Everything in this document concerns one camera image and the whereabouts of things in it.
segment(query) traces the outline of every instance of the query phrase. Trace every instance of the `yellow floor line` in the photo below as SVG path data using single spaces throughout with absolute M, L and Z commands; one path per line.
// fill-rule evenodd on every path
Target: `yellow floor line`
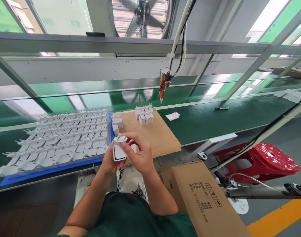
M 301 199 L 292 200 L 250 224 L 252 237 L 273 237 L 301 219 Z

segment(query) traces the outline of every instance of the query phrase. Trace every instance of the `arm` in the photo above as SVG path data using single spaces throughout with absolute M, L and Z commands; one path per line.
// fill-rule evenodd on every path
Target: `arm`
M 66 225 L 58 233 L 70 237 L 80 237 L 88 233 L 98 220 L 105 194 L 112 175 L 123 167 L 125 161 L 113 160 L 112 144 L 104 155 L 101 167 L 94 177 L 90 188 L 72 211 Z
M 177 214 L 178 206 L 156 172 L 149 142 L 137 133 L 125 133 L 121 136 L 128 137 L 128 144 L 120 145 L 131 159 L 133 166 L 143 176 L 151 211 L 158 216 Z M 137 153 L 130 146 L 133 143 L 139 147 Z

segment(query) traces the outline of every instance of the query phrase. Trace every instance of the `plastic stool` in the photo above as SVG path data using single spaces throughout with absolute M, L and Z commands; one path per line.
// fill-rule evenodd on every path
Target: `plastic stool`
M 244 148 L 247 144 L 240 144 L 213 154 L 220 161 L 223 161 Z M 230 162 L 225 165 L 228 169 L 227 178 L 233 173 L 242 173 L 264 183 L 267 180 L 292 175 L 300 171 L 300 167 L 291 158 L 269 143 L 258 143 L 252 149 L 240 155 L 236 161 L 241 159 L 248 160 L 252 166 L 242 169 L 235 165 L 235 161 Z M 237 175 L 234 179 L 237 182 L 258 184 L 258 182 L 242 175 Z

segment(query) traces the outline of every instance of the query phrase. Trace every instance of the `wooden board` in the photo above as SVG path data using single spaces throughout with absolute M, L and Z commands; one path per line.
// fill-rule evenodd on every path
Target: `wooden board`
M 151 144 L 153 158 L 181 151 L 180 142 L 155 109 L 153 112 L 154 122 L 147 125 L 139 123 L 135 117 L 135 112 L 121 115 L 123 127 L 119 128 L 119 132 L 137 132 L 142 137 L 145 137 Z M 131 163 L 131 160 L 127 158 L 125 165 L 130 165 Z

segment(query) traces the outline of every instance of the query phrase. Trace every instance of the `green shirt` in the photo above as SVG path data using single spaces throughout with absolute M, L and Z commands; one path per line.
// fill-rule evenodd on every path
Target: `green shirt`
M 197 236 L 189 216 L 154 216 L 148 203 L 129 193 L 110 192 L 86 236 Z

